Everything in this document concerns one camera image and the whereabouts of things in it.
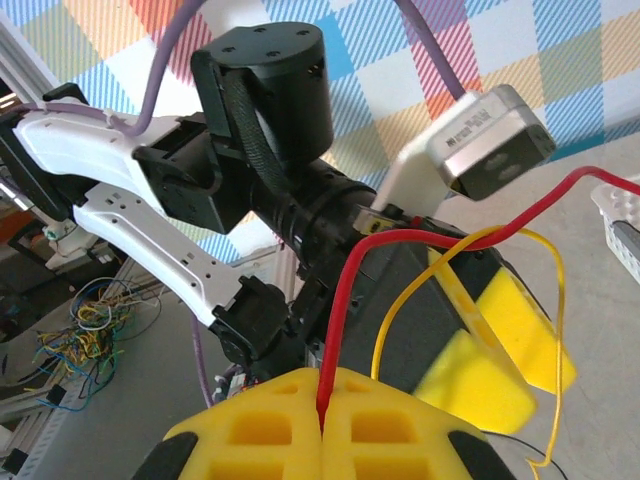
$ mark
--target gray floor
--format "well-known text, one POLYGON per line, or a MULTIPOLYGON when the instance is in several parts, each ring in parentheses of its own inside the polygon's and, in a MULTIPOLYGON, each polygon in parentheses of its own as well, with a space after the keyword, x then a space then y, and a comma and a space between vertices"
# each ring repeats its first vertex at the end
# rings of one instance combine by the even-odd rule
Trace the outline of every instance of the gray floor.
MULTIPOLYGON (((621 175, 640 171, 640 134, 547 165, 491 199, 448 201, 439 216, 475 230, 509 221, 579 165, 601 165, 621 175)), ((568 270, 567 345, 580 376, 566 395, 555 458, 572 480, 635 479, 640 472, 640 286, 604 241, 589 194, 597 180, 581 181, 531 226, 548 235, 568 270)), ((554 265, 527 239, 501 248, 548 311, 555 309, 554 265)), ((81 414, 69 417, 38 478, 128 478, 145 453, 175 423, 204 408, 198 389, 187 309, 165 297, 162 318, 131 345, 113 384, 81 414)), ((152 312, 143 315, 148 318, 152 312)), ((213 335, 205 335, 209 373, 226 367, 213 335)), ((544 448, 554 398, 540 395, 536 418, 519 435, 544 448)), ((519 479, 530 479, 525 450, 496 441, 519 479)), ((561 477, 551 469, 543 480, 561 477)))

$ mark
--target red cable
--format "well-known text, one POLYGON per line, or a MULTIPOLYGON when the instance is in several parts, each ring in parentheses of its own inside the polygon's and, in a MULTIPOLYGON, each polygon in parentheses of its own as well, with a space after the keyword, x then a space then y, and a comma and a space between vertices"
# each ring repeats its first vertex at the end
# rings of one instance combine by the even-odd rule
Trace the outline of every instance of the red cable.
MULTIPOLYGON (((518 230, 523 228, 531 220, 560 200, 560 198, 562 198, 562 196, 567 193, 578 180, 586 175, 599 178, 610 185, 640 196, 640 185, 620 178, 598 167, 577 168, 567 175, 553 190, 527 208, 502 229, 478 240, 465 250, 482 250, 493 247, 494 245, 497 245, 498 243, 515 235, 518 230)), ((336 294, 333 299, 333 307, 331 309, 329 325, 327 327, 327 337, 322 359, 322 367, 320 369, 320 380, 318 381, 318 392, 316 394, 316 409, 318 411, 321 428, 324 426, 325 415, 327 413, 327 408, 329 408, 329 399, 331 397, 331 392, 333 391, 336 369, 338 368, 342 334, 344 331, 347 309, 349 307, 351 289, 358 274, 360 264, 362 263, 362 260, 364 260, 367 252, 372 248, 382 247, 384 245, 398 242, 420 242, 436 247, 451 248, 458 241, 460 241, 459 238, 425 232, 423 230, 401 229, 389 230, 387 232, 370 235, 360 240, 360 242, 358 242, 353 248, 351 254, 347 258, 342 274, 340 275, 340 280, 338 281, 338 286, 336 287, 336 294)))

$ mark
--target yellow foam pad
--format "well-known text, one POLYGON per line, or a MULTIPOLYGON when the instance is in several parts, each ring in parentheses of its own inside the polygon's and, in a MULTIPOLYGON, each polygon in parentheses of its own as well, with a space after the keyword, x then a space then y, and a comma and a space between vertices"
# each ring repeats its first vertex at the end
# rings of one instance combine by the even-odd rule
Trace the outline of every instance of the yellow foam pad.
POLYGON ((482 430, 518 431, 536 411, 533 391, 451 267, 436 278, 468 331, 452 337, 414 395, 482 430))
MULTIPOLYGON (((555 394, 557 337, 520 279, 501 268, 476 304, 525 380, 555 394)), ((576 367, 564 351, 563 390, 571 386, 576 376, 576 367)))
POLYGON ((317 384, 296 370, 171 429, 198 436, 180 480, 472 480, 448 434, 485 440, 473 426, 338 369, 322 435, 317 384))

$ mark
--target multicolored wire bundle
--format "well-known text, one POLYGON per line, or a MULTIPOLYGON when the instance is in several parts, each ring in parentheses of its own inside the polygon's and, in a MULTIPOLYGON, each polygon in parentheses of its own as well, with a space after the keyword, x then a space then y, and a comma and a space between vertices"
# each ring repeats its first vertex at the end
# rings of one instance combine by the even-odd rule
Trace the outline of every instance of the multicolored wire bundle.
POLYGON ((34 361, 39 355, 45 354, 58 359, 68 377, 85 378, 80 392, 80 398, 85 399, 82 407, 69 409, 44 400, 40 401, 42 404, 80 411, 86 408, 92 396, 111 382, 118 356, 124 352, 117 344, 138 337, 160 317, 160 298, 157 297, 157 304, 147 302, 142 299, 142 290, 142 286, 131 281, 97 278, 79 290, 71 301, 70 326, 55 332, 38 333, 41 346, 36 351, 34 361), (116 295, 106 296, 106 290, 114 283, 122 286, 121 291, 116 295), (140 303, 157 305, 156 317, 135 335, 122 338, 122 331, 135 320, 135 307, 140 303))

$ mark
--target purple cable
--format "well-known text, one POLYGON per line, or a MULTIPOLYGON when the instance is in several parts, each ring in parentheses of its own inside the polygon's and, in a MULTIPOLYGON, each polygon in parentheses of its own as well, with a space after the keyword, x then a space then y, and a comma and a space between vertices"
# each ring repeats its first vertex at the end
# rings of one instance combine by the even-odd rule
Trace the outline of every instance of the purple cable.
POLYGON ((202 353, 202 344, 200 343, 200 326, 198 325, 198 318, 191 314, 191 337, 193 339, 193 351, 196 355, 196 367, 198 369, 198 381, 200 382, 200 389, 202 395, 204 395, 204 401, 207 404, 207 408, 213 406, 213 397, 211 395, 211 389, 209 388, 209 379, 207 378, 207 372, 204 366, 204 354, 202 353))
MULTIPOLYGON (((118 130, 127 137, 137 137, 138 135, 142 135, 147 128, 149 128, 149 124, 153 118, 153 110, 155 109, 156 102, 158 100, 162 77, 167 65, 169 64, 171 52, 173 51, 176 43, 178 43, 178 39, 189 24, 189 21, 193 18, 204 2, 206 2, 206 0, 185 0, 184 4, 178 9, 174 17, 171 19, 171 23, 165 30, 162 40, 160 41, 160 45, 158 45, 158 50, 153 57, 153 62, 151 63, 147 89, 144 94, 144 99, 142 100, 142 109, 140 110, 138 120, 134 125, 128 125, 124 120, 114 115, 110 120, 111 126, 115 130, 118 130)), ((43 109, 35 103, 28 103, 16 107, 16 110, 42 111, 43 109)), ((74 113, 105 122, 109 120, 101 109, 77 103, 47 103, 46 111, 54 113, 74 113)))
POLYGON ((393 0, 400 8, 402 14, 407 17, 409 23, 418 34, 420 41, 426 48, 427 53, 431 57, 433 64, 435 65, 440 77, 442 77, 442 81, 444 82, 447 90, 451 93, 453 98, 456 100, 460 99, 464 94, 465 90, 460 83, 460 79, 453 71, 453 67, 447 60, 442 48, 438 44, 436 37, 433 35, 433 32, 427 25, 426 20, 418 10, 418 7, 411 0, 393 0))

